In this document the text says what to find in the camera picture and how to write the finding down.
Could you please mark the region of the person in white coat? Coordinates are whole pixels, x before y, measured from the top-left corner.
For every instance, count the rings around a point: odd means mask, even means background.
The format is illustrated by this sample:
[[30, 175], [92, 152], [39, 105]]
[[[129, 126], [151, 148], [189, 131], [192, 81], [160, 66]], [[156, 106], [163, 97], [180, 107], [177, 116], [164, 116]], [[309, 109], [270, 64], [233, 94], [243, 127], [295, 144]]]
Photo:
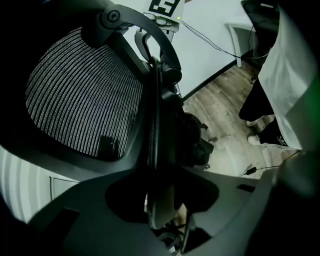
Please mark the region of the person in white coat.
[[258, 80], [288, 147], [313, 151], [320, 143], [318, 64], [294, 21], [278, 10], [278, 34]]

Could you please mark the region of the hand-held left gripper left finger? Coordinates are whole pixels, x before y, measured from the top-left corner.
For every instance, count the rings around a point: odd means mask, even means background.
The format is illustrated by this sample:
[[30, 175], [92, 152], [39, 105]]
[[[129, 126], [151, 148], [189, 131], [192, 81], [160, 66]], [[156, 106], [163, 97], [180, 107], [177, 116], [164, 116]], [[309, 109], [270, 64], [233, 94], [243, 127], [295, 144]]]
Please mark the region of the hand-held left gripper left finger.
[[171, 256], [148, 224], [145, 174], [127, 170], [82, 181], [28, 225], [54, 256]]

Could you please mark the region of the black mesh office chair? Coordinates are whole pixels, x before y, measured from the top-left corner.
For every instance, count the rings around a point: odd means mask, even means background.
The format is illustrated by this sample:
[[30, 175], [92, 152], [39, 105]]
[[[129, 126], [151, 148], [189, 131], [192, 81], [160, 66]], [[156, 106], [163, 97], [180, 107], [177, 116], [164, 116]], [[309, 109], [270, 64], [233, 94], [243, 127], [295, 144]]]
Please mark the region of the black mesh office chair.
[[149, 17], [110, 0], [0, 0], [0, 146], [78, 178], [135, 166], [154, 141], [151, 72], [168, 93], [182, 77], [165, 11], [179, 4], [152, 0]]

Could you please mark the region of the person's black trousers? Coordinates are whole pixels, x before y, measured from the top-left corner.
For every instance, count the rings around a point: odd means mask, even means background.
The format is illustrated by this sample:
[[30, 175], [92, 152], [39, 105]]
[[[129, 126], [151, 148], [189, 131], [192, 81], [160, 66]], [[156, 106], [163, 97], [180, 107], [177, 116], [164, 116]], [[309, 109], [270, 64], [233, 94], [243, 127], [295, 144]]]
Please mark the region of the person's black trousers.
[[[263, 90], [260, 81], [257, 79], [254, 82], [245, 102], [240, 108], [239, 118], [244, 121], [252, 122], [255, 120], [258, 121], [264, 116], [270, 116], [274, 114], [275, 113], [267, 98], [267, 95]], [[281, 134], [276, 119], [267, 124], [261, 132], [255, 135], [259, 136], [261, 143], [259, 146], [274, 146], [282, 149], [287, 149], [289, 147]]]

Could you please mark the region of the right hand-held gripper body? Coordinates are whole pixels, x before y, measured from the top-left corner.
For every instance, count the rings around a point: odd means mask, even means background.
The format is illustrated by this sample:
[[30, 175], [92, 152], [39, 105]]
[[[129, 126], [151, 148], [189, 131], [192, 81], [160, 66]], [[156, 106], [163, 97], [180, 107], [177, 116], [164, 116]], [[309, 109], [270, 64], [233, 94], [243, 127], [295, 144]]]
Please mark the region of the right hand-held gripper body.
[[171, 42], [183, 21], [185, 0], [146, 0], [142, 13], [154, 21]]

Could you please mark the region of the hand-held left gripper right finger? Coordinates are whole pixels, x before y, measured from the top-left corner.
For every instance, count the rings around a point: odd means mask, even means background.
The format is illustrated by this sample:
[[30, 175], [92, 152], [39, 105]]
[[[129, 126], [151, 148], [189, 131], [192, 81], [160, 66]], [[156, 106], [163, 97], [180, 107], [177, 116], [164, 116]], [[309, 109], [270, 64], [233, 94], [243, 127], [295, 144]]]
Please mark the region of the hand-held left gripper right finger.
[[183, 254], [246, 254], [267, 206], [275, 169], [249, 179], [185, 168], [181, 178], [189, 213]]

